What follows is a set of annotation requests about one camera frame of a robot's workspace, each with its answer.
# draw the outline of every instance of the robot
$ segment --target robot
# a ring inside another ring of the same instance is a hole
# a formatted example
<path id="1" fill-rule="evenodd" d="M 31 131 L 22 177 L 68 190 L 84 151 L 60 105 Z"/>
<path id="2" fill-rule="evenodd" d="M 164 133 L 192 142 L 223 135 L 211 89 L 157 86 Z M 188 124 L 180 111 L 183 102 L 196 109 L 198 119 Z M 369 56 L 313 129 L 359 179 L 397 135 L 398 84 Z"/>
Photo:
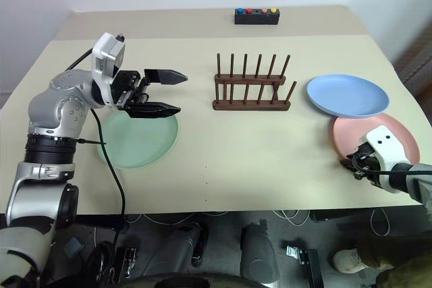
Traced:
<path id="1" fill-rule="evenodd" d="M 124 50 L 123 36 L 104 33 L 92 49 L 53 78 L 49 88 L 30 102 L 24 161 L 18 164 L 7 205 L 7 228 L 0 230 L 0 285 L 37 287 L 56 230 L 74 222 L 78 188 L 68 181 L 74 176 L 76 145 L 90 142 L 104 148 L 103 143 L 79 138 L 89 110 L 97 117 L 93 109 L 112 107 L 125 111 L 131 118 L 168 117 L 180 111 L 165 103 L 149 102 L 146 89 L 152 82 L 174 85 L 186 81 L 187 77 L 174 70 L 145 69 L 141 78 L 137 71 L 119 70 Z M 74 69 L 90 54 L 92 71 Z M 362 143 L 356 152 L 341 161 L 355 178 L 367 177 L 379 188 L 393 193 L 406 192 L 414 200 L 432 205 L 432 166 L 411 165 L 403 146 L 385 126 L 366 134 Z M 252 234 L 245 236 L 251 240 L 257 238 Z M 247 274 L 248 265 L 256 258 L 267 258 L 274 268 L 274 252 L 268 239 L 253 242 L 244 241 L 242 245 L 263 244 L 265 255 L 244 251 L 242 272 Z M 271 282 L 279 280 L 277 271 L 266 275 Z M 259 278 L 251 279 L 262 282 Z"/>

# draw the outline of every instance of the pants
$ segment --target pants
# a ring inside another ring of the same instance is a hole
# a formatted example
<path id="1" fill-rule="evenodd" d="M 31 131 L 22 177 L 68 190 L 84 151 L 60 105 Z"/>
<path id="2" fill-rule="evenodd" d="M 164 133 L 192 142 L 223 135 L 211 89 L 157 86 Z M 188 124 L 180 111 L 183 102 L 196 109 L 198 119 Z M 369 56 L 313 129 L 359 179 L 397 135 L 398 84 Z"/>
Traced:
<path id="1" fill-rule="evenodd" d="M 363 263 L 392 266 L 377 277 L 378 288 L 432 287 L 432 233 L 410 237 L 365 237 L 357 244 Z"/>

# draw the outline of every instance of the floor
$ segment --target floor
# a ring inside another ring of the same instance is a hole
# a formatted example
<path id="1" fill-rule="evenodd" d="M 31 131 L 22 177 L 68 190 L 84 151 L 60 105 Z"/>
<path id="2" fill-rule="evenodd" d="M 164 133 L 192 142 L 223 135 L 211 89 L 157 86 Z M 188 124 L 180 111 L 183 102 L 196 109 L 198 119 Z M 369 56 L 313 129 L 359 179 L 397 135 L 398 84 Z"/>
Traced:
<path id="1" fill-rule="evenodd" d="M 385 208 L 391 224 L 390 235 L 413 235 L 423 231 L 432 230 L 423 206 L 405 206 Z M 307 211 L 300 211 L 298 218 L 307 215 Z M 278 218 L 271 211 L 254 212 L 228 212 L 222 216 L 207 216 L 196 213 L 188 221 L 204 222 L 209 226 L 209 242 L 205 258 L 200 268 L 191 267 L 190 272 L 224 272 L 239 275 L 240 269 L 240 234 L 244 226 L 249 223 L 258 223 L 266 220 L 268 234 L 273 243 L 281 275 L 282 287 L 307 288 L 308 280 L 304 276 L 302 267 L 295 259 L 285 255 L 285 246 L 289 243 L 298 248 L 318 250 L 324 285 L 331 288 L 358 287 L 365 288 L 375 282 L 379 273 L 375 269 L 365 269 L 355 275 L 343 275 L 336 272 L 328 263 L 329 255 L 340 248 L 350 248 L 354 245 L 356 237 L 362 234 L 371 234 L 369 217 L 370 210 L 359 212 L 352 216 L 333 219 L 325 222 L 314 222 L 310 219 L 301 227 L 289 224 L 287 220 Z M 138 215 L 129 215 L 132 221 Z M 158 214 L 151 215 L 155 220 L 175 223 L 188 216 L 188 214 Z M 381 213 L 377 213 L 375 226 L 378 231 L 385 231 L 385 221 Z M 145 217 L 140 217 L 130 224 L 127 233 L 121 234 L 120 245 L 128 244 L 139 247 L 139 255 L 132 271 L 132 277 L 139 277 L 147 262 L 161 242 L 171 233 L 172 227 L 158 225 Z M 47 272 L 57 280 L 66 275 L 77 273 L 83 261 L 94 246 L 95 230 L 93 227 L 72 225 L 68 229 L 58 232 L 56 244 L 53 246 Z M 70 260 L 65 252 L 64 245 L 76 237 L 85 247 L 75 259 Z M 98 228 L 97 242 L 112 240 L 113 232 Z"/>

